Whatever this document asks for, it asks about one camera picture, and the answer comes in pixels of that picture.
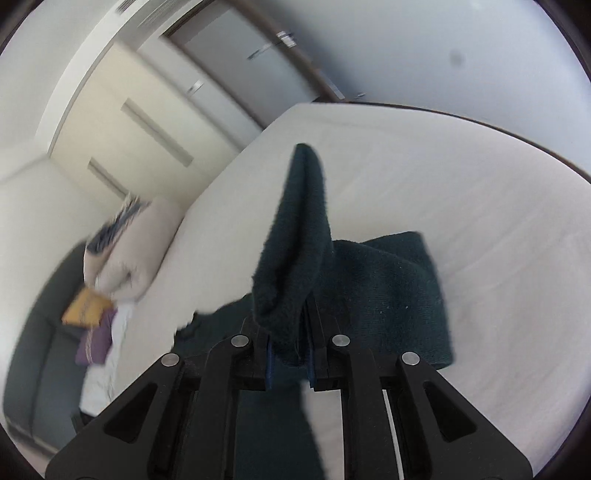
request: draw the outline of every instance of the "white bed sheet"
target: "white bed sheet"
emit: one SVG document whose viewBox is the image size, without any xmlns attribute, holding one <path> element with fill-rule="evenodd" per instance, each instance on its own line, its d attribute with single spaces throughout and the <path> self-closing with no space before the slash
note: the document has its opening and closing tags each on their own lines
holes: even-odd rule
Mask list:
<svg viewBox="0 0 591 480">
<path fill-rule="evenodd" d="M 121 345 L 127 329 L 127 321 L 134 311 L 135 303 L 119 302 L 117 313 L 111 324 L 113 344 L 104 365 L 91 365 L 86 369 L 82 394 L 80 395 L 80 411 L 96 417 L 117 396 L 115 395 L 115 377 Z"/>
<path fill-rule="evenodd" d="M 277 119 L 187 212 L 128 323 L 115 393 L 195 310 L 251 289 L 298 142 L 323 163 L 334 239 L 424 234 L 456 356 L 442 374 L 539 471 L 591 393 L 591 187 L 524 142 L 430 112 L 312 104 Z M 328 477 L 342 478 L 339 416 L 315 420 L 322 398 L 307 410 Z"/>
</svg>

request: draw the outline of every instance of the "pillow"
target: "pillow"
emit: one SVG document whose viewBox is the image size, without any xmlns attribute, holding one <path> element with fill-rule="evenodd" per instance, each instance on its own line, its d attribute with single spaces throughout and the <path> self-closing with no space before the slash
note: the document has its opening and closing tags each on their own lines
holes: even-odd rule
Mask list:
<svg viewBox="0 0 591 480">
<path fill-rule="evenodd" d="M 105 364 L 107 353 L 113 344 L 111 325 L 116 312 L 117 310 L 114 309 L 105 310 L 100 325 L 85 332 L 74 359 L 76 365 L 88 367 L 89 365 Z"/>
<path fill-rule="evenodd" d="M 113 247 L 134 218 L 144 210 L 150 202 L 142 202 L 139 197 L 127 195 L 123 206 L 117 214 L 106 222 L 86 244 L 84 252 L 84 282 L 95 285 L 95 280 L 109 258 Z"/>
<path fill-rule="evenodd" d="M 61 317 L 61 322 L 84 328 L 98 327 L 103 312 L 112 308 L 113 302 L 108 298 L 85 287 Z"/>
<path fill-rule="evenodd" d="M 139 299 L 155 279 L 183 216 L 176 203 L 154 198 L 119 238 L 94 289 L 114 301 Z"/>
</svg>

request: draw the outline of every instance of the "air vent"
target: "air vent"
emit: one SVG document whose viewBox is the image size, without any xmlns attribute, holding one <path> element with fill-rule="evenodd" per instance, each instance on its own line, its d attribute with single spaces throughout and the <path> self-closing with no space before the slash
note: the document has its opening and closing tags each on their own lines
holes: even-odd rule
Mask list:
<svg viewBox="0 0 591 480">
<path fill-rule="evenodd" d="M 119 15 L 121 15 L 123 12 L 125 12 L 129 7 L 131 7 L 131 5 L 135 3 L 135 0 L 124 0 L 120 6 L 117 7 L 117 13 Z"/>
</svg>

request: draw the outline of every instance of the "purple cushion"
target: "purple cushion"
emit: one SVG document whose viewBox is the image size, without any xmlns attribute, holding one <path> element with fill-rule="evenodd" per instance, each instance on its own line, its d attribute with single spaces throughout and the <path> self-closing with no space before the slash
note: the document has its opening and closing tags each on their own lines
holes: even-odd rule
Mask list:
<svg viewBox="0 0 591 480">
<path fill-rule="evenodd" d="M 104 365 L 107 353 L 113 344 L 111 338 L 111 324 L 117 310 L 106 309 L 100 318 L 97 328 L 89 329 L 82 335 L 78 351 L 76 352 L 76 365 L 87 367 L 88 365 Z"/>
</svg>

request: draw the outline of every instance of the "wooden trim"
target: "wooden trim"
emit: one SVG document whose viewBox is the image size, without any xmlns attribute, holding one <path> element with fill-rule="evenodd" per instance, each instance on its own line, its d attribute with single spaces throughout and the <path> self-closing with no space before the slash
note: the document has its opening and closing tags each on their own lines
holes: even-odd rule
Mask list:
<svg viewBox="0 0 591 480">
<path fill-rule="evenodd" d="M 232 100 L 234 100 L 234 102 L 236 102 L 236 104 L 242 110 L 244 110 L 248 114 L 248 116 L 251 117 L 262 130 L 268 127 L 268 124 L 264 122 L 262 118 L 260 118 L 255 112 L 253 112 L 250 109 L 250 107 L 242 101 L 241 98 L 239 98 L 232 92 L 232 89 L 226 84 L 226 82 L 223 81 L 223 79 L 219 78 L 217 75 L 215 75 L 215 73 L 213 73 L 210 69 L 203 65 L 198 59 L 194 58 L 193 55 L 191 55 L 191 52 L 187 51 L 182 45 L 174 43 L 174 40 L 171 37 L 169 37 L 169 40 L 173 43 L 175 47 L 177 47 L 183 53 L 183 55 L 185 55 L 188 59 L 194 62 L 195 65 L 197 65 L 201 70 L 203 70 L 207 74 L 207 76 L 209 76 L 214 82 L 216 82 L 222 88 L 222 90 Z"/>
<path fill-rule="evenodd" d="M 373 102 L 349 102 L 349 103 L 352 105 L 357 104 L 357 105 L 387 106 L 387 107 L 392 107 L 392 108 L 400 108 L 400 109 L 404 109 L 404 110 L 419 110 L 422 112 L 438 113 L 440 115 L 447 115 L 447 116 L 452 116 L 454 118 L 460 118 L 462 120 L 472 122 L 473 124 L 482 125 L 483 127 L 492 128 L 493 130 L 504 133 L 505 135 L 509 135 L 510 137 L 516 138 L 517 140 L 521 140 L 522 142 L 525 142 L 528 145 L 531 145 L 532 147 L 535 147 L 538 150 L 541 150 L 542 152 L 547 153 L 548 155 L 554 157 L 559 162 L 565 164 L 571 170 L 575 171 L 577 174 L 579 174 L 581 177 L 583 177 L 588 183 L 591 184 L 591 176 L 586 171 L 584 171 L 582 168 L 578 167 L 577 165 L 574 165 L 571 161 L 567 160 L 566 158 L 562 157 L 561 155 L 558 155 L 556 152 L 554 152 L 546 147 L 542 147 L 542 145 L 532 142 L 531 140 L 528 140 L 525 137 L 522 137 L 520 135 L 509 132 L 508 130 L 505 130 L 504 128 L 496 127 L 494 125 L 487 124 L 485 122 L 481 122 L 480 120 L 474 120 L 472 118 L 468 118 L 465 116 L 455 115 L 453 113 L 447 113 L 447 112 L 440 112 L 438 110 L 431 110 L 429 108 L 422 108 L 422 107 L 418 107 L 418 106 L 396 105 L 393 103 L 373 103 Z"/>
<path fill-rule="evenodd" d="M 174 25 L 172 25 L 164 35 L 170 38 L 179 28 L 181 28 L 189 19 L 197 15 L 204 8 L 212 4 L 215 0 L 204 0 L 196 5 L 189 12 L 184 14 Z M 259 9 L 254 7 L 248 0 L 225 0 L 226 3 L 234 7 L 244 18 L 246 18 L 258 31 L 270 42 L 276 44 L 277 49 L 289 60 L 289 62 L 308 80 L 312 88 L 318 91 L 319 95 L 328 100 L 328 103 L 342 102 L 345 97 L 338 88 L 328 79 L 328 77 L 314 65 L 314 63 L 302 52 L 298 45 L 289 48 L 280 40 L 279 34 L 285 32 L 268 16 L 264 15 Z M 180 47 L 185 54 L 188 54 L 182 46 Z M 228 88 L 213 76 L 214 80 L 220 83 L 225 91 L 229 93 Z"/>
</svg>

